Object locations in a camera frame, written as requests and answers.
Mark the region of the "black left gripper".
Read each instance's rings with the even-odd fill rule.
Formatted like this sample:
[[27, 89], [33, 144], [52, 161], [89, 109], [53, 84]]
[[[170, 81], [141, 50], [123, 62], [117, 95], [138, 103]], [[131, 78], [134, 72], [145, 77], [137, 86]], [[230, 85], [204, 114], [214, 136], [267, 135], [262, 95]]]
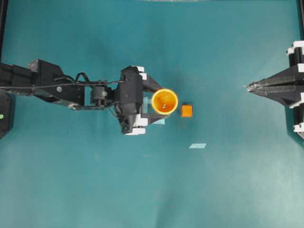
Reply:
[[155, 93], [162, 87], [145, 73], [142, 66], [128, 66], [121, 70], [120, 82], [115, 89], [115, 114], [121, 127], [122, 134], [142, 135], [146, 133], [147, 124], [165, 124], [169, 115], [143, 113], [143, 91]]

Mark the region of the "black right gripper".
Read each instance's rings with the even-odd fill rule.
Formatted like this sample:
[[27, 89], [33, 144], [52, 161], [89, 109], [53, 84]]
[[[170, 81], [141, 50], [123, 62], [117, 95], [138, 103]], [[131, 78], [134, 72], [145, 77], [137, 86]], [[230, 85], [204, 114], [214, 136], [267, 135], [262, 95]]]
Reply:
[[286, 52], [290, 65], [288, 69], [260, 81], [252, 82], [245, 86], [245, 88], [249, 93], [271, 99], [282, 105], [287, 105], [294, 115], [293, 131], [303, 139], [304, 41], [294, 41]]

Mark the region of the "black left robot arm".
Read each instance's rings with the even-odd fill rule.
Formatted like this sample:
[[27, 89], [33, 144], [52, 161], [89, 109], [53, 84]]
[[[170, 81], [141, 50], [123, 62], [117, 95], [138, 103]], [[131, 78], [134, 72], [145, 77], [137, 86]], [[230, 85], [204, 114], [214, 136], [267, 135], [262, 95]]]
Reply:
[[76, 78], [65, 75], [55, 64], [35, 60], [28, 68], [0, 65], [0, 135], [13, 124], [11, 95], [34, 96], [47, 103], [73, 111], [109, 109], [118, 119], [122, 134], [139, 135], [145, 127], [169, 116], [168, 111], [144, 111], [144, 93], [155, 93], [161, 86], [141, 66], [128, 66], [116, 81], [91, 81], [84, 72]]

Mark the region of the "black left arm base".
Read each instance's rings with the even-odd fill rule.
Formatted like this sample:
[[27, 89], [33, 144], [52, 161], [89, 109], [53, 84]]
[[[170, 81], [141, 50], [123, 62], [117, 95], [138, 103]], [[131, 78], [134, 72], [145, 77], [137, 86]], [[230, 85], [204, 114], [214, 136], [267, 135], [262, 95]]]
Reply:
[[14, 114], [16, 106], [15, 95], [0, 92], [0, 138], [2, 139], [14, 124]]

